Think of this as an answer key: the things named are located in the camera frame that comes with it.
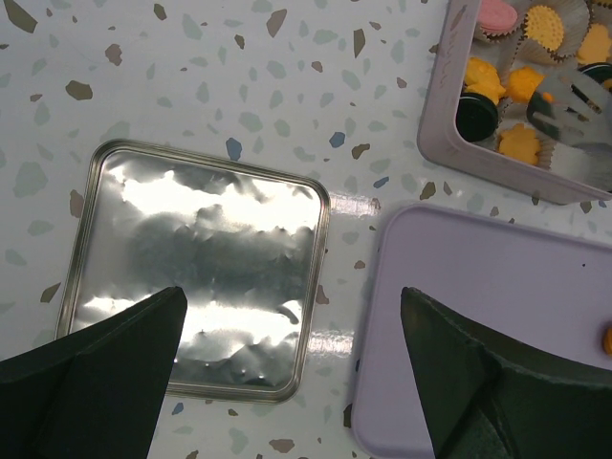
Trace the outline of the orange flower cookie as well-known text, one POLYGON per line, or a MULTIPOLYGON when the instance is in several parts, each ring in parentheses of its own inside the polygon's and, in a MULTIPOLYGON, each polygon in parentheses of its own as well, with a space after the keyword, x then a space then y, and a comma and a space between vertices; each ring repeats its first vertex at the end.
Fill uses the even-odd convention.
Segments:
POLYGON ((541 143, 534 129, 518 123, 500 133, 497 151, 525 164, 537 165, 541 143))
POLYGON ((611 56, 611 38, 606 26, 593 24, 577 52, 581 65, 606 62, 611 56))
POLYGON ((606 328, 602 333, 601 347, 607 356, 612 356, 612 327, 606 328))

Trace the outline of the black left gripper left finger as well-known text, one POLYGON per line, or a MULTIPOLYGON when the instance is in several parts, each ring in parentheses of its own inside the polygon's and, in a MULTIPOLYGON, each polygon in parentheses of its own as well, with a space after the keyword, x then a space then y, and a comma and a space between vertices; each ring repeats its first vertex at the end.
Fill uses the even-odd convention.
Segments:
POLYGON ((2 457, 146 457, 186 309, 183 290, 165 288, 2 361, 2 457))

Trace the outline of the round orange cookie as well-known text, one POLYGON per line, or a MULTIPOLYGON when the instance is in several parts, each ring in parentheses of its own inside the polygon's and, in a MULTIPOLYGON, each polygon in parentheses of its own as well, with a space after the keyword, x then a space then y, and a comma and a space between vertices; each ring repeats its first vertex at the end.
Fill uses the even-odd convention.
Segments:
POLYGON ((543 48, 556 51, 564 39, 564 26, 558 13, 551 7, 536 5, 528 9, 525 35, 543 48))

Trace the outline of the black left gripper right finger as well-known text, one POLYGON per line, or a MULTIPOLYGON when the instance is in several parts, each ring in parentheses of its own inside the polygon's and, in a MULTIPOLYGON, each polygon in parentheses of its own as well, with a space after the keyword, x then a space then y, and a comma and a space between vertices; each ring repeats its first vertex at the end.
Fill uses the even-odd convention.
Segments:
POLYGON ((437 458, 608 458, 611 373, 403 288, 401 321, 437 458))

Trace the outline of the pink round cookie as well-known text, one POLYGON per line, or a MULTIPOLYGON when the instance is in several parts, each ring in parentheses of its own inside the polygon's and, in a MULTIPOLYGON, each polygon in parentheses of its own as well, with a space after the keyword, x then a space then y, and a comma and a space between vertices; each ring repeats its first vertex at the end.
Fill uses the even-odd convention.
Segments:
POLYGON ((488 34, 509 32, 516 23, 516 9, 502 0, 482 0, 477 15, 477 25, 488 34))

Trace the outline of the orange fish cookie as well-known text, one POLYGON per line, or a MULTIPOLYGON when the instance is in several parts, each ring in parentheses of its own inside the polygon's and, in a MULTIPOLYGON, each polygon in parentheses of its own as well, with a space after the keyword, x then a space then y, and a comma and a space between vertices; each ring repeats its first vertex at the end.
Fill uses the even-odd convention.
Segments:
POLYGON ((497 70, 489 62, 471 57, 464 77, 465 91, 488 98, 494 105, 505 96, 497 70))
POLYGON ((530 66, 511 71, 505 96, 513 102, 527 104, 545 75, 530 66))

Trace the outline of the silver tin lid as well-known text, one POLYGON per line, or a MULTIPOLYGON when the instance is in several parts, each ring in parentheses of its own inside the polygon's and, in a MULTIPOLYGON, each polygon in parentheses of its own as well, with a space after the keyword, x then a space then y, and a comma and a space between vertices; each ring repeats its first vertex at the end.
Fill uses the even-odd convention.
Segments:
POLYGON ((329 217, 314 179, 104 142, 89 165, 55 333, 178 286, 187 311, 169 393, 285 402, 301 382, 329 217))

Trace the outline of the black sandwich cookie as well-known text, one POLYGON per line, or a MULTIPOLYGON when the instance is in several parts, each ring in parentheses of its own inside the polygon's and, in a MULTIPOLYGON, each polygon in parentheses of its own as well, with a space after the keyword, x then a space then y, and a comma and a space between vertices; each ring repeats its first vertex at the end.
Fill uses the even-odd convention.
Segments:
POLYGON ((602 87, 611 91, 612 88, 612 65, 607 62, 587 64, 579 67, 579 71, 595 81, 602 87))
POLYGON ((477 93, 463 93, 458 101, 455 126, 466 142, 481 142, 489 138, 499 123, 496 105, 477 93))

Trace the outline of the metal tongs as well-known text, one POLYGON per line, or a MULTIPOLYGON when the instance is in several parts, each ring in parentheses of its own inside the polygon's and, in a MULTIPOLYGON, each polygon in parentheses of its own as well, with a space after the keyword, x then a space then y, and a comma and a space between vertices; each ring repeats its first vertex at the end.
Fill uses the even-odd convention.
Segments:
POLYGON ((584 150, 611 147, 611 93, 582 72, 545 77, 528 102, 526 116, 556 142, 584 150))

